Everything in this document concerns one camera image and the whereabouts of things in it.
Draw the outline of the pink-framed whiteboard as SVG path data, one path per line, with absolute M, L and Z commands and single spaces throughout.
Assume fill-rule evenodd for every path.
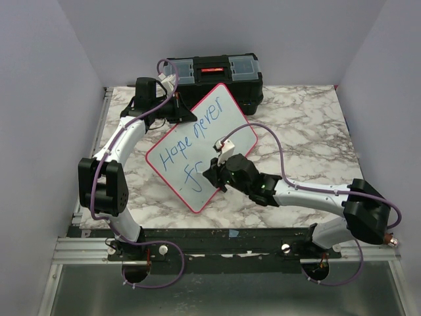
M 224 84 L 217 84 L 191 112 L 197 120 L 171 128 L 145 160 L 191 212 L 200 213 L 217 192 L 203 176 L 218 156 L 214 144 L 248 121 Z

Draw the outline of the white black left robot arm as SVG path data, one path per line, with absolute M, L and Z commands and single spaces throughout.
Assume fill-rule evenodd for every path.
M 124 165 L 136 144 L 157 119 L 169 123 L 194 122 L 196 116 L 180 101 L 176 90 L 178 77 L 159 74 L 158 79 L 140 77 L 135 95 L 122 110 L 116 131 L 92 157 L 78 163 L 80 205 L 89 209 L 91 217 L 107 222 L 123 252 L 132 260 L 145 255 L 141 227 L 128 210 L 128 185 Z

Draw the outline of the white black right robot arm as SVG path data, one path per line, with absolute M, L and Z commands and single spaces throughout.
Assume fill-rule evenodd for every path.
M 299 206 L 336 215 L 331 221 L 310 226 L 302 244 L 304 253 L 311 258 L 352 239 L 373 245 L 397 245 L 387 232 L 390 207 L 363 179 L 356 178 L 350 185 L 315 185 L 304 190 L 300 182 L 288 184 L 281 176 L 259 172 L 242 154 L 233 155 L 222 164 L 213 158 L 203 176 L 215 188 L 226 191 L 231 186 L 261 206 Z

